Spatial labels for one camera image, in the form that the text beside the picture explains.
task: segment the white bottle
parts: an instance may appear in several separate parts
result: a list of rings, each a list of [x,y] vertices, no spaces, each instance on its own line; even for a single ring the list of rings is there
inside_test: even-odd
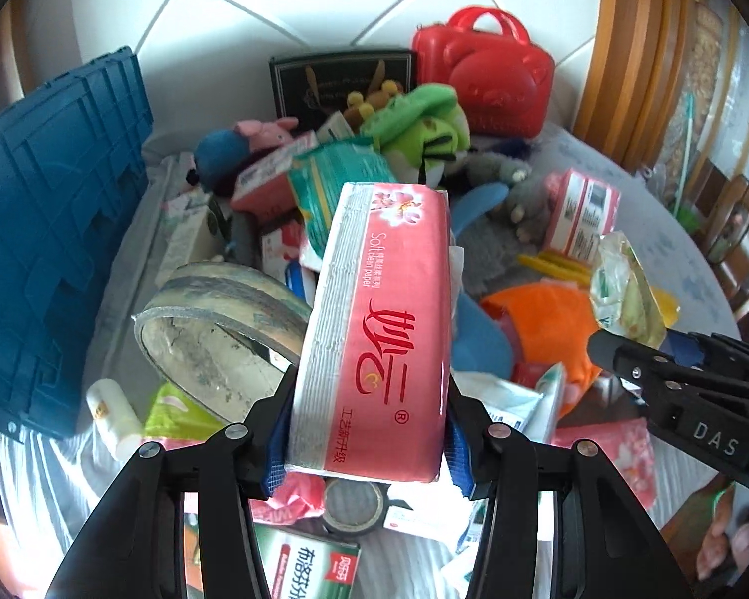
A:
[[[141,445],[142,429],[119,383],[101,378],[88,388],[86,403],[112,457],[123,464],[128,462]]]

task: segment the orange plush toy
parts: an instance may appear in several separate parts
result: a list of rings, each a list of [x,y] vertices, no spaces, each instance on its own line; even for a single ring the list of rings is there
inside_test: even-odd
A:
[[[588,338],[599,330],[588,293],[540,281],[505,288],[480,304],[499,323],[510,318],[524,362],[563,363],[567,389],[561,416],[568,414],[601,371],[588,358]]]

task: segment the screw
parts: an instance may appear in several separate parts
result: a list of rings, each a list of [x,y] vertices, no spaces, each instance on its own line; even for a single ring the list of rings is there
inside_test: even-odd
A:
[[[585,457],[594,457],[599,452],[599,446],[588,439],[577,444],[577,452]]]
[[[507,439],[510,436],[510,426],[504,423],[492,423],[488,426],[488,434],[494,439]]]
[[[161,452],[161,446],[158,442],[147,442],[141,445],[139,449],[139,457],[143,459],[149,459],[155,457]]]
[[[228,439],[243,439],[247,433],[247,426],[244,423],[231,423],[225,428],[225,437]]]

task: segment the white tiled wall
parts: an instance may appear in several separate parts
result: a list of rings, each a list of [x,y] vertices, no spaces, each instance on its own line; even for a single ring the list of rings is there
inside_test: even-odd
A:
[[[420,24],[470,4],[516,15],[557,63],[549,117],[569,125],[593,51],[599,0],[27,0],[38,79],[129,45],[155,117],[149,146],[193,147],[215,127],[274,115],[268,59],[306,47],[409,46]],[[481,25],[489,26],[488,21]]]

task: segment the blue plush toy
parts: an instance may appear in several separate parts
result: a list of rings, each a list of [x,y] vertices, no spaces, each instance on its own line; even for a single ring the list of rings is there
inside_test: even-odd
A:
[[[186,181],[200,184],[205,191],[229,196],[240,165],[250,155],[250,140],[228,130],[212,131],[200,139],[194,150],[195,167],[186,175]]]

